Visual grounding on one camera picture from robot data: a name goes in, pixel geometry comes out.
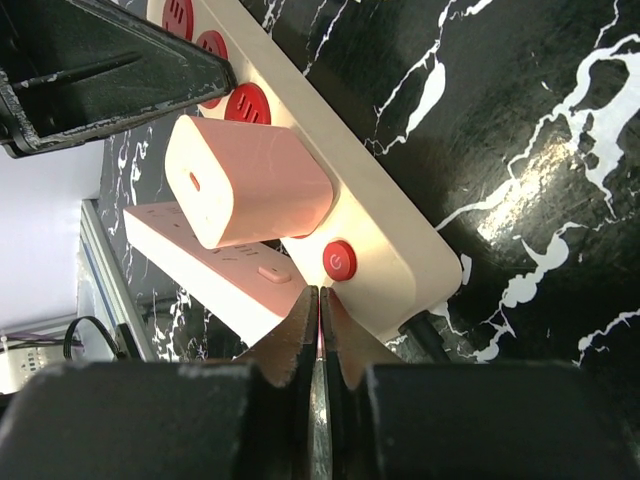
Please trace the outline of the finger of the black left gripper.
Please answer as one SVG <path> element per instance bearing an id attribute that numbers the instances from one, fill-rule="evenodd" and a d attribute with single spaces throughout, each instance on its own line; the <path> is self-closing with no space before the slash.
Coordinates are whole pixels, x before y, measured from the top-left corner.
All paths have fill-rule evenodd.
<path id="1" fill-rule="evenodd" d="M 1 4 L 1 145 L 13 158 L 103 140 L 237 84 L 228 60 L 112 1 Z"/>

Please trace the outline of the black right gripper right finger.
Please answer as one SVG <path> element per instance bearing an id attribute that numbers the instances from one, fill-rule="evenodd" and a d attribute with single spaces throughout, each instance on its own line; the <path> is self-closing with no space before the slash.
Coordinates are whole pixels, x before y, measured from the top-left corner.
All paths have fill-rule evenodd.
<path id="1" fill-rule="evenodd" d="M 558 362 L 402 361 L 319 294 L 336 479 L 635 479 L 606 397 Z"/>

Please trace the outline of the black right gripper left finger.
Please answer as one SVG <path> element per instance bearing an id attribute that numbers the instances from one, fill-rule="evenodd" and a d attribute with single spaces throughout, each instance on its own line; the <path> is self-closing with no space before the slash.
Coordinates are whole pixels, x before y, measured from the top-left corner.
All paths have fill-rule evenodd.
<path id="1" fill-rule="evenodd" d="M 232 361 L 64 362 L 1 420 L 5 479 L 306 479 L 319 292 Z"/>

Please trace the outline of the beige power strip red sockets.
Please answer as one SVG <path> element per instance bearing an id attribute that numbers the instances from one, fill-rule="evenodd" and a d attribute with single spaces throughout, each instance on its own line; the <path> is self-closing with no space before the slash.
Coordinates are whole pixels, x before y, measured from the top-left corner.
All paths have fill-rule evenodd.
<path id="1" fill-rule="evenodd" d="M 147 17 L 232 66 L 237 87 L 196 117 L 287 128 L 331 181 L 311 234 L 254 243 L 289 257 L 306 287 L 332 289 L 380 341 L 457 291 L 455 253 L 241 3 L 151 1 Z"/>

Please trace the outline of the pink plug adapter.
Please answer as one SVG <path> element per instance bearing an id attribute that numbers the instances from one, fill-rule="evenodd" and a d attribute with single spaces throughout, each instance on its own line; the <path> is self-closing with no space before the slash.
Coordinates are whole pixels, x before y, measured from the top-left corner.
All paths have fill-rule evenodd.
<path id="1" fill-rule="evenodd" d="M 307 236 L 333 203 L 329 177 L 283 127 L 182 115 L 164 166 L 207 249 Z"/>

